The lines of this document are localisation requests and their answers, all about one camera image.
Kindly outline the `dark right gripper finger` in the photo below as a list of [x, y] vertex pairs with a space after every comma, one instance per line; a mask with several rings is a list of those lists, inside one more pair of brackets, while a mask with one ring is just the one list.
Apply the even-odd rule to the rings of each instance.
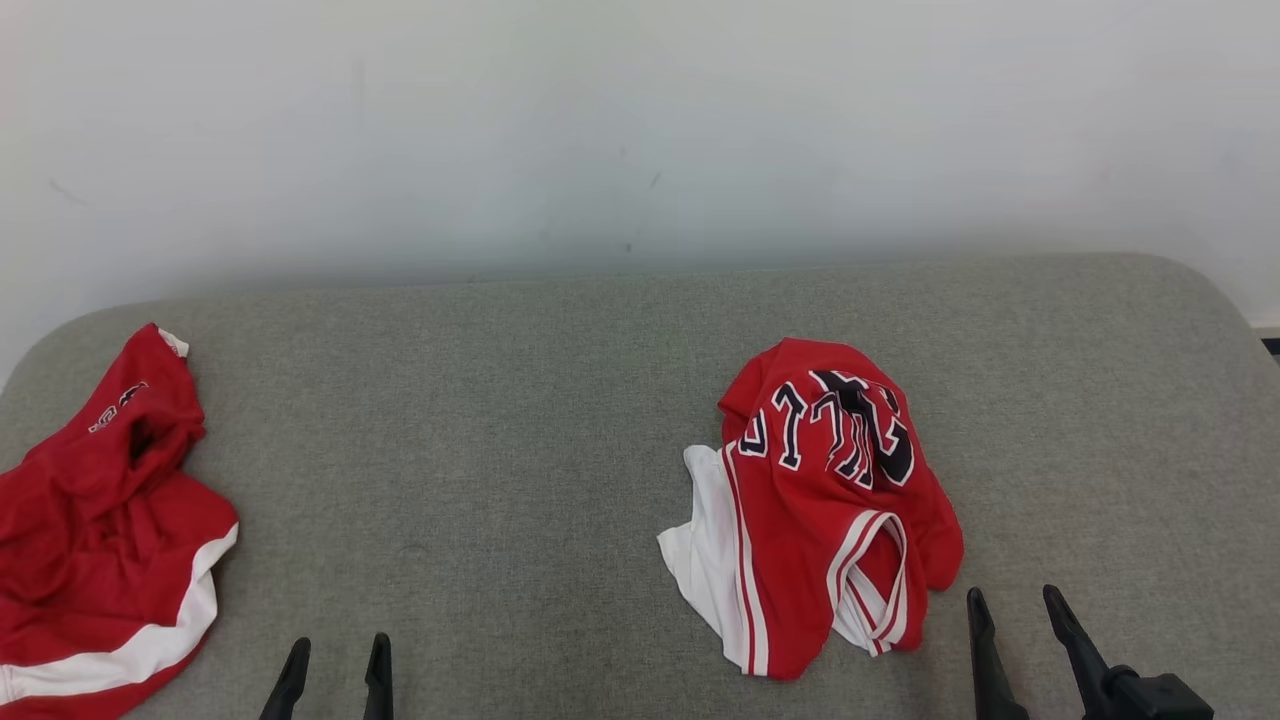
[[1043, 587], [1043, 601], [1053, 634], [1066, 650], [1084, 707], [1084, 719], [1111, 719], [1107, 683], [1110, 666], [1078, 621], [1060, 588]]
[[975, 717], [1028, 720], [1025, 707], [1015, 701], [996, 646], [996, 626], [979, 587], [966, 593]]

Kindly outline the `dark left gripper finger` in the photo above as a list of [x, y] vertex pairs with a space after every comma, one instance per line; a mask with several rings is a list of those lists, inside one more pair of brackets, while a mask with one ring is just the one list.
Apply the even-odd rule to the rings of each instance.
[[259, 716], [260, 720], [291, 720], [293, 717], [294, 707], [305, 692], [310, 653], [310, 638], [301, 637], [292, 644]]
[[390, 638], [375, 634], [365, 673], [367, 698], [364, 720], [392, 720], [394, 717], [394, 688]]

